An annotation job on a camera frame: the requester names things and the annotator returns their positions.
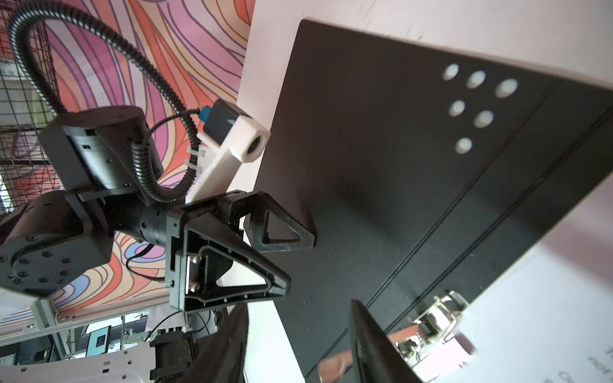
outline white dot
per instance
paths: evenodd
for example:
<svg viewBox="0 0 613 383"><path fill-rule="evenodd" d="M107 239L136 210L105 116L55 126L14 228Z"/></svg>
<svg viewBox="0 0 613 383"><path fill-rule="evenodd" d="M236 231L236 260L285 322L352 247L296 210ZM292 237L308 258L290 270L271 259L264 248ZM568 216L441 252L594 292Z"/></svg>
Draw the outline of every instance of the white dot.
<svg viewBox="0 0 613 383"><path fill-rule="evenodd" d="M492 113L490 110L484 110L474 118L474 125L476 127L486 127L491 124L493 120L494 113Z"/></svg>
<svg viewBox="0 0 613 383"><path fill-rule="evenodd" d="M459 71L460 66L458 64L451 64L450 66L445 68L445 71L443 72L443 80L451 80L455 77L455 75L458 74Z"/></svg>
<svg viewBox="0 0 613 383"><path fill-rule="evenodd" d="M519 83L515 78L507 78L496 87L496 97L503 99L509 97L517 90Z"/></svg>
<svg viewBox="0 0 613 383"><path fill-rule="evenodd" d="M455 143L455 152L457 154L467 153L473 147L473 141L470 138L460 138L458 142Z"/></svg>
<svg viewBox="0 0 613 383"><path fill-rule="evenodd" d="M466 107L466 104L464 104L464 101L462 100L455 101L449 107L449 115L452 117L459 116L462 114L462 112L464 112L465 107Z"/></svg>
<svg viewBox="0 0 613 383"><path fill-rule="evenodd" d="M478 70L475 73L471 74L468 77L468 81L466 82L466 86L468 89L475 89L479 85L483 84L485 81L485 72L483 70Z"/></svg>

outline black corrugated tube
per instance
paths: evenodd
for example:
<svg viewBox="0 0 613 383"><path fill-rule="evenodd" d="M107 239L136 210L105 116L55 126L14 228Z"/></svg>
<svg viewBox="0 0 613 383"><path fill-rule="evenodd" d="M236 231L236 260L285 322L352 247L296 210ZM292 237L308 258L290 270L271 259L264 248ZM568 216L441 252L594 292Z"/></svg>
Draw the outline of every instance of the black corrugated tube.
<svg viewBox="0 0 613 383"><path fill-rule="evenodd" d="M51 85L45 79L40 67L37 65L36 59L32 53L29 37L32 27L36 23L44 20L65 21L66 23L77 25L100 37L143 72L177 114L186 111L181 99L158 70L151 65L149 60L140 54L135 46L130 44L129 41L111 27L92 15L61 2L41 0L28 1L23 3L10 18L10 44L13 48L15 61L22 74L32 83L40 99L49 106L54 114L59 115L61 113L67 113L67 110L64 104L62 104L59 95L55 93ZM188 114L182 114L180 118L187 130L191 149L193 151L198 151L200 140L196 137L197 129L194 121ZM142 191L160 202L171 202L183 196L187 193L196 177L196 171L192 168L188 168L181 182L174 188L167 189L160 186L153 173L149 145L147 143L132 143L132 159L134 161L134 171ZM196 165L197 160L197 156L193 154L189 157L189 162L191 164Z"/></svg>

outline mesh fence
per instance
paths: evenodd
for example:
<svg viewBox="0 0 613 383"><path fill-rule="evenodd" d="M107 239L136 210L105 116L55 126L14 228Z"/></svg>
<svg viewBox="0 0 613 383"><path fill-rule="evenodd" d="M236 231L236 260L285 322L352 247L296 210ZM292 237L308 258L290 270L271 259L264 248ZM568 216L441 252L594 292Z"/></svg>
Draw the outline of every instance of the mesh fence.
<svg viewBox="0 0 613 383"><path fill-rule="evenodd" d="M39 146L38 133L53 119L15 64L7 25L19 0L0 0L0 212L27 205L38 195L61 188ZM57 91L57 80L44 23L31 34L34 57Z"/></svg>

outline psychedelic patterned backdrop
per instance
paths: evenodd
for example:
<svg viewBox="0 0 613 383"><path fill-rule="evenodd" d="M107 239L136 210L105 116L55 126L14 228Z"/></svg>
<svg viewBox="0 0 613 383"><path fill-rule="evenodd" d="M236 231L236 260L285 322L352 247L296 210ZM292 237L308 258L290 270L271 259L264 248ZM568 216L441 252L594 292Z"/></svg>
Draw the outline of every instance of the psychedelic patterned backdrop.
<svg viewBox="0 0 613 383"><path fill-rule="evenodd" d="M187 108L212 105L217 98L236 101L255 0L65 0L97 16L134 44L162 73ZM171 115L157 89L123 56L97 37L64 23L48 23L58 87L70 111L106 105L137 105L147 123ZM179 120L154 134L164 165L161 182L178 182L188 158L188 138ZM107 265L88 270L53 296L61 311L104 305L165 289L130 274L124 266L146 245L115 235ZM164 249L155 247L131 267L164 274ZM31 318L16 313L5 325Z"/></svg>

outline black mat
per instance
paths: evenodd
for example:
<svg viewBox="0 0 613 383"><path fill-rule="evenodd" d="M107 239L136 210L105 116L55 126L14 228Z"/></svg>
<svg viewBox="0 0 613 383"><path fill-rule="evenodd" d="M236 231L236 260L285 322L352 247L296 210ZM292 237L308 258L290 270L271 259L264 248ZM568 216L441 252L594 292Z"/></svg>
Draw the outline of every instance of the black mat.
<svg viewBox="0 0 613 383"><path fill-rule="evenodd" d="M507 78L519 88L495 97ZM349 349L352 298L388 331L441 290L474 299L613 169L612 105L592 86L302 21L255 189L317 231L312 250L265 254L292 278L276 307L307 382Z"/></svg>

